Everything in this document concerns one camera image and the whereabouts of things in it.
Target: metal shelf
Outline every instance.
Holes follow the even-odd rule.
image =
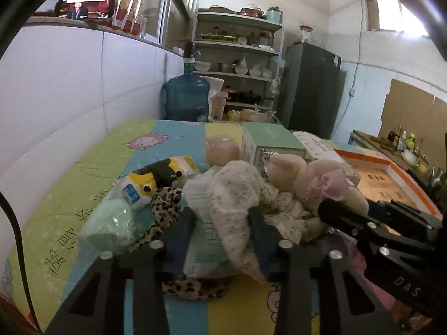
[[[267,21],[264,19],[243,16],[238,14],[227,14],[224,12],[198,12],[198,21],[216,21],[222,23],[231,23],[244,26],[252,26],[270,32],[277,32],[284,28],[284,25]]]
[[[193,72],[194,74],[198,75],[223,75],[225,77],[237,77],[237,78],[247,78],[247,79],[255,79],[255,80],[261,80],[264,82],[272,82],[273,79],[271,78],[263,78],[263,77],[255,77],[253,75],[242,75],[242,74],[236,74],[236,73],[224,73],[224,72],[200,72],[195,70]]]
[[[248,103],[240,103],[240,102],[225,102],[226,106],[236,106],[236,107],[246,107],[246,108],[254,108],[254,104],[248,104]],[[264,109],[269,110],[270,107],[260,106],[256,105],[257,109]]]
[[[274,50],[261,49],[254,46],[243,46],[237,43],[222,43],[220,41],[195,41],[196,46],[203,46],[206,48],[221,48],[221,49],[232,49],[239,50],[242,52],[254,52],[259,54],[269,55],[270,57],[276,57],[279,55],[278,52]]]

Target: electrical cable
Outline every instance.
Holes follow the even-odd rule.
[[[337,131],[338,127],[340,127],[341,121],[343,120],[343,118],[345,117],[346,112],[348,111],[349,108],[349,104],[351,103],[351,91],[352,89],[354,89],[354,85],[355,85],[355,80],[357,78],[357,71],[358,71],[358,65],[360,63],[360,41],[362,39],[362,28],[363,28],[363,0],[360,0],[360,8],[362,11],[362,19],[360,20],[360,35],[358,36],[358,56],[357,56],[357,64],[355,66],[355,71],[354,71],[354,78],[352,79],[352,85],[351,88],[349,89],[349,98],[348,98],[348,103],[346,104],[346,108],[345,111],[343,112],[343,114],[341,115],[340,119],[338,120],[338,122],[336,123],[333,131],[332,131],[332,135],[331,138],[334,136],[335,132]]]
[[[42,330],[40,329],[39,326],[39,322],[37,321],[36,313],[34,311],[33,302],[31,301],[31,293],[30,288],[28,286],[28,278],[26,276],[26,269],[25,269],[25,255],[23,253],[22,232],[20,230],[19,221],[17,220],[17,217],[14,214],[13,208],[11,207],[11,205],[8,203],[8,201],[1,192],[0,192],[0,208],[2,208],[2,210],[6,214],[6,217],[8,217],[9,222],[11,223],[11,226],[13,228],[14,238],[16,240],[17,258],[19,261],[20,275],[22,277],[22,283],[23,283],[23,289],[25,291],[26,301],[28,302],[28,307],[30,308],[30,314],[31,317],[33,318],[34,325],[37,331],[42,333]]]

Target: refrigerator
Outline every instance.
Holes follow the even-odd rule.
[[[309,43],[286,52],[277,117],[288,130],[330,139],[340,106],[341,57]]]

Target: leopard print scrunchie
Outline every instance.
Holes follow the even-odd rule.
[[[129,252],[134,252],[145,244],[160,236],[166,227],[177,222],[182,211],[180,199],[181,188],[161,188],[155,191],[149,209],[155,216],[155,221],[143,236],[133,245]],[[172,282],[163,282],[164,294],[173,295],[191,300],[207,300],[220,298],[227,290],[230,282],[229,277],[218,279],[195,279],[187,278],[185,275]]]

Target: smartphone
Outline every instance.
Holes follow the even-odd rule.
[[[54,15],[61,19],[105,21],[113,18],[115,0],[59,0]]]

